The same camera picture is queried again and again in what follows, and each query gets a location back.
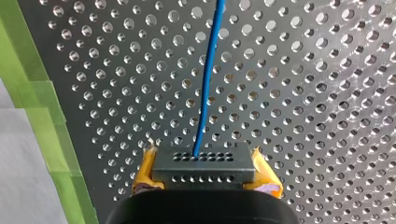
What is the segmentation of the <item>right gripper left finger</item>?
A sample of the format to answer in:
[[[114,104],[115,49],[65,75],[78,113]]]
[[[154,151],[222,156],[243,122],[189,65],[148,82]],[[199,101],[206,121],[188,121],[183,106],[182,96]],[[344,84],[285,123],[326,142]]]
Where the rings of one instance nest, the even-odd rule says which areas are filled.
[[[152,167],[156,159],[158,148],[153,140],[149,140],[148,148],[144,150],[140,169],[134,179],[132,194],[136,195],[142,192],[164,189],[164,183],[152,179]]]

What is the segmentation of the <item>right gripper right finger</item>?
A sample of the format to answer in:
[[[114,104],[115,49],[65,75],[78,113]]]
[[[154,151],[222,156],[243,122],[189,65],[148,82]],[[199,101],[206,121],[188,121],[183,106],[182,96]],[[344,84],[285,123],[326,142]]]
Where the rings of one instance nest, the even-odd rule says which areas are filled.
[[[256,190],[280,199],[283,184],[257,147],[252,150],[251,159],[255,168],[253,181],[244,183],[243,189]]]

